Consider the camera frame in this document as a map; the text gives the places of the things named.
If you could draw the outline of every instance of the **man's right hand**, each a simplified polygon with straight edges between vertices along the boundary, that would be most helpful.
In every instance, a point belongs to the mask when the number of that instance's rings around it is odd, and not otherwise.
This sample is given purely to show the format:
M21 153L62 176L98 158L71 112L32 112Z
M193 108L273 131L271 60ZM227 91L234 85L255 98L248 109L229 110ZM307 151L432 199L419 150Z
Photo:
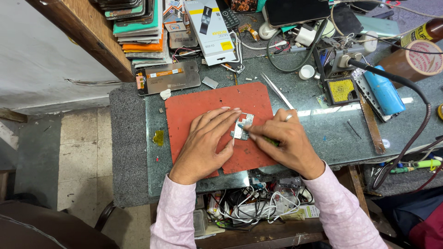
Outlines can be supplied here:
M292 117L285 122L289 114ZM266 154L307 180L318 178L325 171L325 164L312 148L296 110L279 109L274 118L264 125L245 126L243 129ZM280 141L279 146L269 143L263 136Z

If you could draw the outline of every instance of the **red silicone mat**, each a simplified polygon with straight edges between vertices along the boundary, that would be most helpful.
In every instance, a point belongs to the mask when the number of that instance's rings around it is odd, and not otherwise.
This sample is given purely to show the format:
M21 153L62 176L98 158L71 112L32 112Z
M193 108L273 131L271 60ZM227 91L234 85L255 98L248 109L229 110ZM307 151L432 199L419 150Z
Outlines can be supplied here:
M191 121L202 113L222 106L240 107L244 113L253 114L253 125L262 125L274 117L268 90L260 82L172 96L165 101L165 107L173 163L186 141ZM233 130L234 123L221 137L217 153L226 146L226 143L231 142L230 132ZM264 154L251 139L247 141L236 139L234 155L222 168L225 174L229 174L275 164L277 162ZM212 176L218 176L218 172L215 171L208 177Z

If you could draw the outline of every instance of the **green cable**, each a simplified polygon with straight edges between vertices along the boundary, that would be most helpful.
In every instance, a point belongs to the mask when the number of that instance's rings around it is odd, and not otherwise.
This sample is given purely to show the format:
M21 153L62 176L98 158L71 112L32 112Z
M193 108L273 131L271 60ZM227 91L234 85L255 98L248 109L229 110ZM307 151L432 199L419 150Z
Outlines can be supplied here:
M317 46L317 43L319 43L320 37L322 36L325 28L326 28L326 24L327 22L323 21L322 24L319 27L319 30L317 30L317 33L315 34L314 37L314 41L312 42L312 46L311 49L309 50L308 54L306 55L305 59L302 61L302 63L300 65L298 65L296 68L292 69L292 70L285 70L285 69L281 69L279 68L272 60L272 56L271 53L269 52L269 46L271 46L271 41L278 35L281 33L281 29L279 29L273 36L271 39L269 39L268 44L266 46L266 55L268 56L269 62L278 70L284 73L292 73L297 71L298 69L300 69L301 67L303 67L306 62L309 60L309 58L311 57L312 52L314 51L314 48Z

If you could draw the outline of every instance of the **circuit board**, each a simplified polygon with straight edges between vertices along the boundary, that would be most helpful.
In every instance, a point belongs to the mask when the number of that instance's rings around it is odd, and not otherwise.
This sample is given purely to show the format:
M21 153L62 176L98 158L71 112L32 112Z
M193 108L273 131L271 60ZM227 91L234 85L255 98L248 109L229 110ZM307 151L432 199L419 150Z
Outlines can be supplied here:
M237 120L235 121L235 128L233 131L231 131L231 137L240 140L248 140L249 138L248 132L240 128L238 125L243 125L243 126L252 125L254 115L249 113L242 113L242 114L246 115L246 119L243 118L241 121L239 121L239 118L237 118Z

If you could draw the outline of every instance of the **hand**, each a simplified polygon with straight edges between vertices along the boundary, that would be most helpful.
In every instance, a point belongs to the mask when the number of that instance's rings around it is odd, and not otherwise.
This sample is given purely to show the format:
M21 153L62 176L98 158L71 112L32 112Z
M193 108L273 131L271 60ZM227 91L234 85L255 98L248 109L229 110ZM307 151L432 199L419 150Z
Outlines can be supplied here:
M240 115L240 108L224 106L195 118L169 179L191 185L219 169L234 153L234 139L218 154L217 144Z
M285 122L288 114L292 114L292 117ZM245 126L243 129L249 132L249 137L261 150L304 178L312 180L325 171L325 164L312 148L296 110L279 109L274 118L264 125ZM263 136L280 141L279 146L269 143Z

